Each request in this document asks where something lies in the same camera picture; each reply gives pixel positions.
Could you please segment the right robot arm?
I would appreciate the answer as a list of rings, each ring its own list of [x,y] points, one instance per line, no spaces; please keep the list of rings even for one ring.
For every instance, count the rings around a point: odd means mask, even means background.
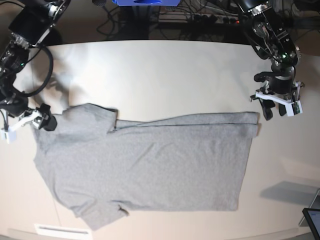
[[[51,113],[51,107],[41,104],[30,108],[29,98],[38,95],[50,82],[54,58],[43,43],[62,14],[70,5],[68,0],[23,0],[21,12],[9,25],[11,40],[0,56],[0,112],[3,117],[1,132],[9,134],[16,129],[32,124],[36,129],[48,132],[57,127],[57,120]],[[30,63],[32,48],[44,51],[48,57],[48,73],[43,83],[31,92],[20,91],[14,86],[17,74]]]

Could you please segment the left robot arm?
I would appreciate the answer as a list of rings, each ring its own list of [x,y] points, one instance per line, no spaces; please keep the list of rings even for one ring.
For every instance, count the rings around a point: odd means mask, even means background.
[[[270,71],[262,71],[253,77],[261,86],[250,99],[259,101],[267,121],[272,119],[274,107],[278,108],[280,116],[301,114],[300,89],[303,83],[295,80],[296,66],[301,59],[300,49],[269,0],[236,0],[235,4],[249,44],[260,59],[271,62]]]

